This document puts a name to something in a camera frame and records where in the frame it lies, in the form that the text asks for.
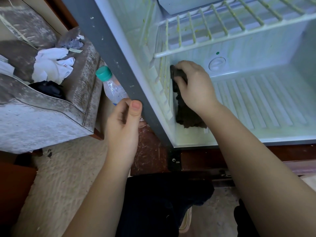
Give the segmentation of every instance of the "person's left hand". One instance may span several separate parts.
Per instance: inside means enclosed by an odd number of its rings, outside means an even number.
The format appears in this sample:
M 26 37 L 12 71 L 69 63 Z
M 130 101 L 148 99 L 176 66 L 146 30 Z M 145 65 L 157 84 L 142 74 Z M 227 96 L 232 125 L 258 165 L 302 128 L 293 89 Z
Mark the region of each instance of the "person's left hand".
M 108 152 L 106 162 L 129 170 L 138 146 L 138 127 L 142 113 L 138 100 L 122 99 L 107 120 Z

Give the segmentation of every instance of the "plastic bottle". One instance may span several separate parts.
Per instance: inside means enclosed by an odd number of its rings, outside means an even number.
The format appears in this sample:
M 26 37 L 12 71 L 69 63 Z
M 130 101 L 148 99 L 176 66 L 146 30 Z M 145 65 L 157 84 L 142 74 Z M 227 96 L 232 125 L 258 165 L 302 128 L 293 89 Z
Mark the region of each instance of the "plastic bottle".
M 105 95 L 114 105 L 117 105 L 121 99 L 128 98 L 127 93 L 107 66 L 100 67 L 95 74 L 103 82 Z

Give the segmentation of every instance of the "black cloth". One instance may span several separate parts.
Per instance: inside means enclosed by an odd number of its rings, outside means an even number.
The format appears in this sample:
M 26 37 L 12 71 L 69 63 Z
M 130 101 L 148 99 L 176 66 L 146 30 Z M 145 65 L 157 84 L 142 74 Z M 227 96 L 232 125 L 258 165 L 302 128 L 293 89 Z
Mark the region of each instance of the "black cloth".
M 194 126 L 207 128 L 202 118 L 184 103 L 178 84 L 173 79 L 175 76 L 181 76 L 184 79 L 184 81 L 188 83 L 188 78 L 184 71 L 177 69 L 174 65 L 171 65 L 170 74 L 172 79 L 173 92 L 176 92 L 178 94 L 176 97 L 176 100 L 178 101 L 178 112 L 176 115 L 176 122 L 180 125 L 183 125 L 184 128 Z
M 214 187 L 211 181 L 190 180 L 181 173 L 127 179 L 116 237 L 175 237 L 185 212 L 202 205 Z
M 50 81 L 44 80 L 41 82 L 31 83 L 29 84 L 29 86 L 45 95 L 56 97 L 63 100 L 66 99 L 65 94 L 63 90 L 61 89 L 61 87 L 63 86 L 58 85 L 57 83 L 51 80 Z
M 239 206 L 234 210 L 234 217 L 237 223 L 238 237 L 260 237 L 241 199 L 239 200 Z

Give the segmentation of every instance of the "black bag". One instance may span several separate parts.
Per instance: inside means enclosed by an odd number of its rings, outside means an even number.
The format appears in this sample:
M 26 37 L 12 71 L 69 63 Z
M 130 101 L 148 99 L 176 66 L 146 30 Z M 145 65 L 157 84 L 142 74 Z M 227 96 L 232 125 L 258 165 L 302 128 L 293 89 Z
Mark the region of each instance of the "black bag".
M 53 82 L 52 80 L 50 81 L 41 81 L 41 82 L 35 82 L 29 84 L 30 87 L 33 89 L 46 94 L 48 96 L 56 97 L 59 99 L 65 100 L 65 94 L 63 90 L 61 89 L 61 85 L 58 85 L 57 83 Z

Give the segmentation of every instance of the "hand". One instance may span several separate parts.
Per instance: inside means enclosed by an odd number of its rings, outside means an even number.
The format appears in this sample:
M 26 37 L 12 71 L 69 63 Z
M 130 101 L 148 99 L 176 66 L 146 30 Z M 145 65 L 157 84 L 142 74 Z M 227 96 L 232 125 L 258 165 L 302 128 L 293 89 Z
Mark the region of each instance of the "hand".
M 180 61 L 176 68 L 183 70 L 188 78 L 186 84 L 182 77 L 174 77 L 188 107 L 201 116 L 205 110 L 219 104 L 210 76 L 203 67 L 191 61 Z
M 138 146 L 138 127 L 142 113 L 138 100 L 122 99 L 107 120 L 108 152 L 106 162 L 129 170 Z

